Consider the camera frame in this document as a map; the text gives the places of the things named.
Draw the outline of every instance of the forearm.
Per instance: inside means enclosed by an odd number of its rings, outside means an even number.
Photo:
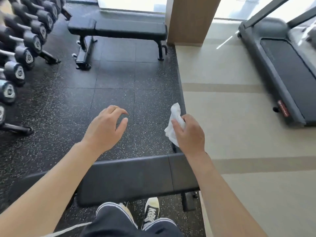
[[[75,144],[56,166],[0,215],[1,235],[38,237],[52,233],[80,181],[99,155],[83,143]]]
[[[206,153],[188,160],[199,183],[215,237],[267,236],[216,171]]]

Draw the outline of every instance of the white tissue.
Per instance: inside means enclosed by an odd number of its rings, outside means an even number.
[[[180,114],[181,114],[181,110],[180,110],[179,103],[173,104],[171,107],[171,116],[169,119],[169,124],[168,124],[168,127],[165,128],[166,136],[169,138],[169,140],[171,140],[173,144],[175,144],[178,147],[179,147],[179,144],[178,144],[176,133],[174,132],[171,120],[176,119],[178,123],[180,124],[180,126],[182,127],[182,129],[184,129],[185,121],[181,118]]]

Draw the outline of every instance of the black sneaker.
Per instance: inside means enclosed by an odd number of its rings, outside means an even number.
[[[145,215],[142,224],[142,229],[146,228],[150,223],[158,219],[159,201],[157,197],[149,198],[145,206]]]

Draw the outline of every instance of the rubber gym floor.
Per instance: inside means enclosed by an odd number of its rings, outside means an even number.
[[[98,12],[93,5],[67,4],[66,8],[74,16]],[[8,207],[6,198],[14,180],[51,169],[82,139],[91,120],[110,104],[129,112],[129,124],[120,142],[98,160],[172,153],[164,129],[172,104],[179,102],[184,107],[175,48],[169,47],[168,56],[159,62],[154,41],[97,39],[91,70],[76,70],[71,54],[78,53],[77,36],[69,33],[67,22],[60,16],[44,50],[62,63],[49,66],[38,57],[34,69],[26,73],[26,85],[18,89],[18,101],[7,108],[7,121],[31,125],[35,133],[18,137],[0,131],[1,212]],[[205,236],[200,204],[195,211],[184,213],[180,195],[160,197],[159,201],[160,216],[173,219],[185,236]],[[145,203],[139,200],[129,204],[138,225],[143,220]],[[81,209],[74,203],[65,211],[57,230],[89,222],[95,211],[96,207]],[[77,236],[81,230],[63,236]]]

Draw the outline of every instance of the dumbbell rack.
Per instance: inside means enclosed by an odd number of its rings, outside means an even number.
[[[6,108],[16,101],[16,86],[25,84],[25,70],[31,70],[35,57],[47,64],[61,61],[42,49],[47,34],[61,13],[66,20],[72,15],[65,10],[65,0],[8,0],[14,15],[4,14],[4,26],[0,26],[0,131],[21,135],[34,133],[32,127],[6,122]]]

